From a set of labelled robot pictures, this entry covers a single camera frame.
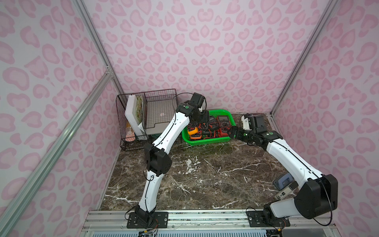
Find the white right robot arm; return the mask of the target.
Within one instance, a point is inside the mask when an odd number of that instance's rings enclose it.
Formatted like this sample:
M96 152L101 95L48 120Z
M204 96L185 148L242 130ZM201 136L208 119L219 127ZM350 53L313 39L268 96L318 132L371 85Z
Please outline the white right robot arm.
M245 114L241 120L243 126L233 126L228 133L230 138L268 152L284 166L299 188L293 198L265 204L263 220L266 224L293 216L315 219L337 209L338 181L333 175L325 175L314 168L290 147L280 133L267 130L262 115Z

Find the green multimeter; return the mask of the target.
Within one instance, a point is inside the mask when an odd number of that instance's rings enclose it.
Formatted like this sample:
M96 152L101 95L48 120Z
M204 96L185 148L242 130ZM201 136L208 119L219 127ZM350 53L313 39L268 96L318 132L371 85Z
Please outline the green multimeter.
M214 116L209 116L207 128L205 130L206 134L210 138L215 138L220 126L218 120Z

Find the orange Victor multimeter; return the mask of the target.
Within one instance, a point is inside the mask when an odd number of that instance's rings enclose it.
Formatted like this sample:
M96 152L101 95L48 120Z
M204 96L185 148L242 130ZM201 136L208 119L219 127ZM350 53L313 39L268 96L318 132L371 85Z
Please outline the orange Victor multimeter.
M201 133L196 133L196 134L190 135L189 137L190 137L190 140L201 140L202 139L202 134Z

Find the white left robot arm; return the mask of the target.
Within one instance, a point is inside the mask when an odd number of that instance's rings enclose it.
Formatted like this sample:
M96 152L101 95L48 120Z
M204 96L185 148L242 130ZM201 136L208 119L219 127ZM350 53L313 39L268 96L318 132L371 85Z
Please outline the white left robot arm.
M135 213L141 222L150 225L154 221L157 207L157 197L164 175L172 166L170 150L181 134L191 122L207 122L206 98L199 93L191 93L191 99L179 104L175 114L163 131L153 142L144 145L144 154L147 166L146 184L139 203L135 206Z

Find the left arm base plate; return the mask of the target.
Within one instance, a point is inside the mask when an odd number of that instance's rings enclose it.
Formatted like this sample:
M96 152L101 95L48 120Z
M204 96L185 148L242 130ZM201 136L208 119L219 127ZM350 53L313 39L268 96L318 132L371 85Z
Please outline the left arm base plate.
M127 217L127 229L152 229L158 227L160 229L167 228L169 219L168 212L158 211L153 215L140 215L135 212L130 213Z

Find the yellow Aneng multimeter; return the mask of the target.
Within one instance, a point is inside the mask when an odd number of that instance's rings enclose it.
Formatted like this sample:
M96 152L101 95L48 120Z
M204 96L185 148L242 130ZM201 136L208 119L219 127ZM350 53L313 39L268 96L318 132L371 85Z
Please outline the yellow Aneng multimeter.
M197 134L198 133L198 127L197 126L188 126L187 127L187 132L188 132L189 136Z

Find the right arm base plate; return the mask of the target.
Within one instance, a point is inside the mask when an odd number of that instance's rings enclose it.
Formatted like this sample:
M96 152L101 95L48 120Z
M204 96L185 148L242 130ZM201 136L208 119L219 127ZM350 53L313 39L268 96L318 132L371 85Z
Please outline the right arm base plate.
M257 211L255 209L247 209L245 213L250 227L273 227L279 229L291 226L287 217L277 218L270 216L265 210Z

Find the red Aneng large multimeter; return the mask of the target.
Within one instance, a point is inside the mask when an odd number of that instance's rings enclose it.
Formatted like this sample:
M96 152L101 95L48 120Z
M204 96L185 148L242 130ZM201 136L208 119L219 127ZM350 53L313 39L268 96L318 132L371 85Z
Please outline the red Aneng large multimeter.
M228 116L217 116L219 123L218 134L219 137L229 137L232 125Z

